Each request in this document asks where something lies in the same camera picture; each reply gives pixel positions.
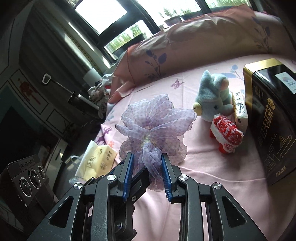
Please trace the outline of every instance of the blue gripper pad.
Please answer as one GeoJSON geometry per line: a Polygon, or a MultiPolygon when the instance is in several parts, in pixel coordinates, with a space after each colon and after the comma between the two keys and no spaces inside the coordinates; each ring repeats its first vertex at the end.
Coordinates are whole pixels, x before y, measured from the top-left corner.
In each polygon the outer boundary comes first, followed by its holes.
{"type": "Polygon", "coordinates": [[[130,161],[129,161],[129,164],[128,164],[128,168],[126,170],[126,176],[124,178],[123,196],[122,196],[124,202],[126,202],[126,200],[128,199],[129,191],[131,189],[131,179],[133,177],[134,161],[135,161],[135,157],[134,157],[133,154],[131,154],[130,161]]]}
{"type": "Polygon", "coordinates": [[[171,202],[173,198],[172,182],[168,173],[168,167],[165,163],[163,156],[161,156],[161,163],[162,163],[163,185],[165,187],[165,195],[168,201],[171,202]]]}

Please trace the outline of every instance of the white label sticker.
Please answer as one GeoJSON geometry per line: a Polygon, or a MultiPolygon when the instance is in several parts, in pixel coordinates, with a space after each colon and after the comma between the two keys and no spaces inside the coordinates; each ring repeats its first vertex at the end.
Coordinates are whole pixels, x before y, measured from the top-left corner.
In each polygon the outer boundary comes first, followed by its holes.
{"type": "Polygon", "coordinates": [[[282,81],[288,89],[295,94],[296,93],[296,81],[287,72],[282,72],[275,75],[280,81],[282,81]]]}

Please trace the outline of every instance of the bed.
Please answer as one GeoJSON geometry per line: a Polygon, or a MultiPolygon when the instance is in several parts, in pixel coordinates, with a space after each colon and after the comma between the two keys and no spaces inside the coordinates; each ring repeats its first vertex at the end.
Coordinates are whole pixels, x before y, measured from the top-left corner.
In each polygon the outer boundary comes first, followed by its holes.
{"type": "MultiPolygon", "coordinates": [[[[192,108],[202,73],[223,73],[231,91],[244,90],[243,67],[277,58],[294,72],[296,52],[281,22],[246,5],[203,15],[162,30],[131,46],[113,74],[106,121],[95,139],[116,151],[126,137],[115,129],[130,103],[167,93],[175,108],[192,108]]],[[[296,213],[296,173],[267,186],[264,170],[249,130],[235,153],[219,152],[209,136],[210,123],[200,117],[185,133],[188,147],[179,164],[198,183],[221,183],[254,220],[267,240],[278,240],[296,213]]],[[[119,163],[119,156],[114,165],[119,163]]],[[[147,192],[136,202],[134,240],[178,240],[180,204],[169,204],[164,191],[147,192]]],[[[206,216],[203,216],[208,240],[206,216]]]]}

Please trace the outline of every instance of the floral cloth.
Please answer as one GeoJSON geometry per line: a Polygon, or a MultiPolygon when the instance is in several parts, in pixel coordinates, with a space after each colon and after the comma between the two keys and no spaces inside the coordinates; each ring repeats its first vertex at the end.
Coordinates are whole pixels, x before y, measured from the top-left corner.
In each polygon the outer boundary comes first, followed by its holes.
{"type": "Polygon", "coordinates": [[[119,150],[121,160],[132,152],[135,156],[133,174],[145,166],[150,173],[149,189],[164,189],[161,154],[167,153],[173,165],[185,159],[187,147],[183,144],[183,136],[195,119],[192,109],[174,109],[167,94],[130,104],[121,116],[124,126],[115,125],[128,137],[119,150]]]}

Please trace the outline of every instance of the floor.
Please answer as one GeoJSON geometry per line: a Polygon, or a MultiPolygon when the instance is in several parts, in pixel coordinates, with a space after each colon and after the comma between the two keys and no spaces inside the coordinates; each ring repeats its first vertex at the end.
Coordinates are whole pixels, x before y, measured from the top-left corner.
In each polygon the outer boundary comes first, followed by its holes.
{"type": "MultiPolygon", "coordinates": [[[[81,134],[75,144],[66,149],[62,160],[66,161],[70,156],[83,156],[89,142],[94,140],[100,131],[100,122],[93,121],[90,124],[87,124],[82,128],[81,134]]],[[[53,191],[58,199],[60,199],[71,187],[73,184],[69,182],[70,179],[75,178],[75,173],[77,167],[79,165],[79,161],[76,160],[75,164],[71,161],[68,164],[63,163],[61,169],[58,173],[56,182],[53,187],[53,191]]]]}

